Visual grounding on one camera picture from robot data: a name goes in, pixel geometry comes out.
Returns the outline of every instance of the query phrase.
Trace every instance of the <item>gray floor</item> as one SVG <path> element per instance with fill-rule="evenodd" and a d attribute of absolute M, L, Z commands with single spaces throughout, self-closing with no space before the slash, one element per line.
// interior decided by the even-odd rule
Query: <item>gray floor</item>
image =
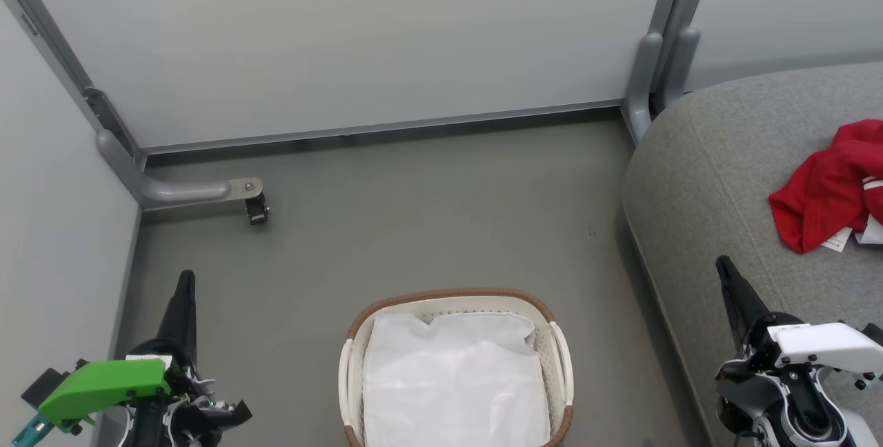
<path fill-rule="evenodd" d="M 199 367 L 255 413 L 223 445 L 345 446 L 337 360 L 356 315 L 382 297 L 478 286 L 534 293 L 564 329 L 566 444 L 706 444 L 622 221 L 631 143 L 617 112 L 222 155 L 151 173 L 259 176 L 269 223 L 249 226 L 239 204 L 146 215 L 119 349 L 152 336 L 177 274 L 194 270 Z"/>

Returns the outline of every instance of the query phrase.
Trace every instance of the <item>metal bracket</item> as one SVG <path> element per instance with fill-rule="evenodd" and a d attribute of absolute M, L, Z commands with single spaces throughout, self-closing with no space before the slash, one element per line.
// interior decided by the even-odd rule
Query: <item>metal bracket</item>
<path fill-rule="evenodd" d="M 208 202 L 246 201 L 252 224 L 267 221 L 269 208 L 263 201 L 264 183 L 260 179 L 249 177 L 214 182 L 163 182 L 146 176 L 110 130 L 100 130 L 97 143 L 104 160 L 110 164 L 119 180 L 145 211 Z M 261 211 L 252 210 L 255 200 L 263 206 L 262 217 Z"/>
<path fill-rule="evenodd" d="M 653 108 L 657 113 L 684 96 L 684 86 L 693 64 L 693 55 L 700 44 L 700 36 L 700 29 L 696 26 L 689 26 L 677 33 L 668 65 L 662 70 L 653 94 Z"/>
<path fill-rule="evenodd" d="M 635 64 L 628 76 L 628 87 L 622 99 L 622 116 L 637 143 L 650 128 L 650 84 L 662 51 L 662 35 L 647 33 L 637 45 Z"/>
<path fill-rule="evenodd" d="M 117 140 L 119 140 L 120 145 L 123 146 L 123 149 L 126 149 L 126 154 L 129 154 L 135 161 L 138 161 L 141 158 L 141 149 L 135 145 L 135 140 L 126 130 L 117 110 L 110 104 L 108 96 L 98 88 L 89 86 L 89 88 L 83 89 L 83 98 L 86 99 L 86 104 L 95 113 L 95 117 L 98 118 L 101 127 L 113 133 Z"/>

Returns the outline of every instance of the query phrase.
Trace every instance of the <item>red cloth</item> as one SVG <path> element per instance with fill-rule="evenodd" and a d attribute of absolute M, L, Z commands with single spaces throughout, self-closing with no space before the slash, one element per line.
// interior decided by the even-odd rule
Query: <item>red cloth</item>
<path fill-rule="evenodd" d="M 829 148 L 811 155 L 770 195 L 779 236 L 807 253 L 847 226 L 864 231 L 869 212 L 883 218 L 883 187 L 865 190 L 867 177 L 883 179 L 883 121 L 877 119 L 841 126 Z"/>

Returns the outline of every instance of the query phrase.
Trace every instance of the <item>gray metal frame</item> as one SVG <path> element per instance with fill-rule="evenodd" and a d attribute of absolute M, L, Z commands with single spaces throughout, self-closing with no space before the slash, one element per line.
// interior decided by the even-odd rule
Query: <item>gray metal frame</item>
<path fill-rule="evenodd" d="M 640 141 L 652 122 L 650 95 L 656 83 L 659 60 L 665 58 L 666 44 L 672 43 L 668 38 L 673 34 L 671 22 L 678 9 L 678 1 L 656 0 L 647 35 L 638 41 L 635 63 L 622 100 L 622 117 L 635 142 Z"/>
<path fill-rule="evenodd" d="M 141 171 L 110 130 L 98 131 L 97 144 L 104 160 L 145 211 L 208 202 L 245 201 L 258 197 L 264 190 L 264 183 L 256 177 L 185 183 L 152 179 Z"/>
<path fill-rule="evenodd" d="M 700 37 L 700 29 L 696 26 L 687 26 L 677 33 L 668 60 L 668 70 L 653 91 L 653 108 L 656 112 L 662 112 L 684 96 L 687 75 L 690 74 L 696 48 L 700 45 Z"/>
<path fill-rule="evenodd" d="M 88 92 L 86 91 L 97 91 L 97 89 L 92 84 L 92 80 L 89 79 L 89 75 L 86 74 L 86 70 L 83 68 L 82 64 L 79 63 L 76 54 L 73 53 L 73 49 L 70 48 L 70 44 L 64 39 L 64 35 L 62 35 L 61 30 L 58 29 L 58 25 L 56 25 L 56 22 L 52 19 L 52 16 L 43 4 L 43 1 L 15 1 L 23 11 L 21 14 L 17 14 L 17 16 L 19 16 L 21 22 L 24 23 L 26 31 L 31 32 L 32 39 L 35 41 L 35 38 L 38 37 L 45 42 L 46 47 L 51 52 L 54 59 L 57 60 L 57 63 L 61 66 L 63 72 L 66 73 L 70 81 L 73 82 L 73 85 L 80 96 L 89 98 Z M 91 95 L 91 97 L 95 98 L 95 101 L 98 101 L 97 106 L 94 106 L 92 102 L 89 102 L 89 107 L 92 108 L 101 127 L 114 132 L 117 138 L 123 142 L 123 146 L 126 148 L 126 151 L 129 152 L 129 155 L 133 159 L 139 160 L 142 157 L 141 149 L 135 144 L 135 139 L 132 138 L 132 134 L 126 129 L 126 125 L 123 121 L 119 119 L 117 112 L 111 107 L 107 96 L 101 94 L 101 96 Z"/>
<path fill-rule="evenodd" d="M 659 61 L 660 50 L 662 50 L 662 35 L 659 33 L 644 35 L 644 38 L 638 42 L 635 64 L 628 77 L 625 99 L 622 102 L 622 117 L 625 118 L 631 138 L 636 142 L 643 138 L 652 122 L 650 82 L 653 79 L 656 63 Z"/>
<path fill-rule="evenodd" d="M 684 95 L 684 85 L 696 53 L 700 30 L 691 26 L 700 0 L 675 0 L 662 33 L 665 40 L 653 73 L 653 104 L 657 111 Z"/>
<path fill-rule="evenodd" d="M 262 195 L 263 182 L 255 177 L 207 183 L 167 183 L 146 176 L 142 170 L 144 152 L 126 130 L 107 94 L 92 85 L 42 0 L 3 1 L 18 17 L 22 28 L 31 33 L 36 48 L 97 132 L 98 151 L 144 210 L 240 201 Z"/>
<path fill-rule="evenodd" d="M 95 88 L 86 74 L 85 69 L 79 63 L 72 48 L 64 41 L 63 35 L 52 20 L 41 0 L 17 0 L 25 14 L 22 16 L 22 25 L 34 33 L 34 37 L 41 37 L 46 42 L 53 57 L 56 57 L 62 70 L 72 80 L 79 94 L 89 101 L 89 106 L 94 110 L 95 116 L 101 128 L 110 130 L 116 135 L 119 143 L 126 149 L 127 154 L 139 160 L 142 153 L 146 155 L 167 154 L 167 152 L 183 152 L 205 148 L 223 148 L 223 146 L 242 146 L 259 143 L 270 143 L 293 139 L 309 139 L 334 135 L 346 135 L 352 133 L 377 132 L 378 130 L 394 130 L 401 128 L 436 126 L 436 124 L 461 123 L 466 121 L 480 121 L 485 119 L 497 119 L 504 117 L 532 116 L 539 114 L 551 114 L 566 112 L 569 110 L 584 110 L 585 108 L 600 108 L 617 105 L 620 101 L 597 101 L 586 104 L 572 104 L 551 108 L 536 108 L 535 110 L 507 111 L 505 113 L 483 114 L 467 117 L 441 118 L 426 122 L 401 123 L 393 126 L 363 126 L 350 129 L 329 130 L 329 132 L 305 132 L 290 133 L 284 135 L 269 135 L 264 137 L 223 140 L 216 142 L 201 142 L 198 144 L 186 144 L 180 146 L 162 146 L 161 148 L 141 149 L 135 140 L 127 132 L 126 126 L 120 120 L 113 105 L 108 100 L 107 94 Z M 653 16 L 650 20 L 647 35 L 638 42 L 638 49 L 624 100 L 622 100 L 622 112 L 632 137 L 640 139 L 650 126 L 649 98 L 650 92 L 657 85 L 660 73 L 663 72 L 662 64 L 669 64 L 669 52 L 674 45 L 681 25 L 693 17 L 698 0 L 693 6 L 685 0 L 656 0 Z"/>

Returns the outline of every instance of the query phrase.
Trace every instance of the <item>brown basket rim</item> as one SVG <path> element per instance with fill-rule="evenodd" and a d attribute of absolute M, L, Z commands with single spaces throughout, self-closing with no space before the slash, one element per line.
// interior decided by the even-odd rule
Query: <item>brown basket rim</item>
<path fill-rule="evenodd" d="M 567 435 L 567 430 L 571 429 L 572 422 L 573 406 L 565 406 L 564 418 L 561 420 L 561 428 L 558 428 L 558 431 L 555 432 L 552 438 L 540 447 L 558 447 L 558 445 L 564 441 L 564 437 Z M 350 442 L 350 447 L 363 447 L 362 444 L 359 443 L 359 438 L 356 437 L 356 430 L 354 430 L 353 427 L 345 426 L 344 434 L 346 435 L 346 439 Z"/>
<path fill-rule="evenodd" d="M 546 307 L 545 304 L 536 297 L 530 295 L 530 293 L 522 292 L 521 290 L 515 290 L 510 288 L 461 288 L 461 289 L 445 289 L 445 290 L 429 290 L 428 292 L 417 292 L 417 293 L 409 293 L 407 295 L 400 295 L 396 297 L 389 297 L 388 299 L 378 300 L 378 302 L 373 303 L 371 306 L 367 306 L 367 308 L 357 316 L 356 321 L 353 322 L 353 325 L 350 326 L 350 332 L 347 334 L 347 338 L 356 338 L 356 334 L 359 333 L 359 328 L 362 327 L 362 324 L 375 312 L 389 308 L 389 306 L 398 306 L 399 304 L 407 304 L 409 302 L 418 302 L 420 300 L 431 300 L 431 299 L 447 299 L 447 297 L 514 297 L 515 299 L 521 299 L 530 305 L 534 306 L 540 314 L 543 315 L 543 318 L 546 318 L 546 322 L 552 322 L 555 320 L 555 316 L 552 316 L 552 312 L 549 311 L 549 308 Z"/>

